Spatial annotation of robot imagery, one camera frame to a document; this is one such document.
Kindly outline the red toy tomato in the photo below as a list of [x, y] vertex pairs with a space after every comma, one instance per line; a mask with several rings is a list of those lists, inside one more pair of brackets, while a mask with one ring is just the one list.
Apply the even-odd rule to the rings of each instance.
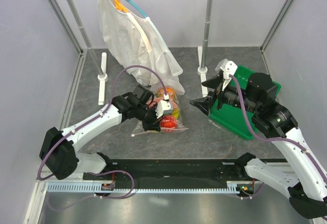
[[177, 119], [172, 115], [166, 115], [162, 118], [160, 122], [161, 129], [176, 129], [177, 128]]

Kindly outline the toy watermelon slice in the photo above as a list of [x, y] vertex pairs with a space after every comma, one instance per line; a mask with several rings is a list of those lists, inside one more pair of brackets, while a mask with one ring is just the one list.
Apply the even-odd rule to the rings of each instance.
[[[154, 102], [159, 103], [159, 101], [163, 100], [163, 97], [156, 97]], [[172, 102], [174, 110], [180, 110], [179, 105], [177, 104], [176, 100], [172, 97], [169, 97], [169, 101]]]

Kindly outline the clear zip top bag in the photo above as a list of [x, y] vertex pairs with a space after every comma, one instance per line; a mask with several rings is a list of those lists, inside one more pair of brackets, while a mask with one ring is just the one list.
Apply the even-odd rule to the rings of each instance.
[[169, 95], [169, 101], [173, 106], [173, 111], [170, 114], [164, 115], [159, 119], [159, 122], [156, 123], [155, 128], [159, 128], [159, 130], [145, 130], [143, 128], [143, 123], [139, 121], [132, 131], [131, 137], [151, 132], [177, 133], [188, 130], [188, 128], [182, 124], [180, 105], [175, 90], [170, 86], [166, 86], [166, 89]]

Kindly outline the yellow toy mango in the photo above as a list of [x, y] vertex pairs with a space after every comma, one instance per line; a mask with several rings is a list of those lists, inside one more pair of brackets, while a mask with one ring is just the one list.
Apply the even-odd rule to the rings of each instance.
[[172, 116], [175, 118], [175, 119], [179, 119], [180, 118], [180, 109], [174, 109], [173, 112], [172, 112]]

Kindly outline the toy pineapple orange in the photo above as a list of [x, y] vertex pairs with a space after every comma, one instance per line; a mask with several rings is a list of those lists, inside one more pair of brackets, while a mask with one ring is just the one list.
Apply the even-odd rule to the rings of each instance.
[[[177, 96], [176, 96], [176, 92], [172, 87], [166, 87], [167, 90], [167, 94], [169, 96], [169, 100], [176, 100]], [[156, 94], [155, 94], [155, 101], [158, 102], [160, 100], [162, 100], [164, 98], [165, 95], [165, 91], [164, 89], [161, 87], [157, 90]]]

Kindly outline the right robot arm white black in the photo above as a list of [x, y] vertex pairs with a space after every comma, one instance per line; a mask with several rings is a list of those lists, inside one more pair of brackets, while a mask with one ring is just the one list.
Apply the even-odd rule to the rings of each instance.
[[306, 219], [326, 219], [326, 170], [311, 152], [291, 112], [276, 101], [278, 87], [270, 75], [253, 73], [242, 89], [235, 76], [220, 72], [203, 85], [212, 91], [206, 97], [191, 100], [192, 106], [206, 115], [223, 105], [239, 108], [253, 136], [257, 137], [255, 127], [264, 135], [258, 140], [274, 144], [296, 175], [288, 176], [246, 153], [237, 159], [235, 176], [240, 180], [254, 178], [270, 186]]

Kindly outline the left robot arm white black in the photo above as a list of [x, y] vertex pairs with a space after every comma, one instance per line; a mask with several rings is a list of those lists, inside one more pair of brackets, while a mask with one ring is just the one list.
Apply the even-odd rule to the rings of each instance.
[[109, 158], [100, 152], [81, 153], [80, 149], [102, 132], [133, 118], [146, 129], [158, 129], [156, 108], [149, 106], [153, 99], [151, 91], [138, 85], [133, 92], [114, 97], [112, 103], [75, 125], [62, 130], [49, 129], [39, 154], [42, 164], [58, 180], [73, 173], [89, 172], [102, 180], [108, 179], [112, 174]]

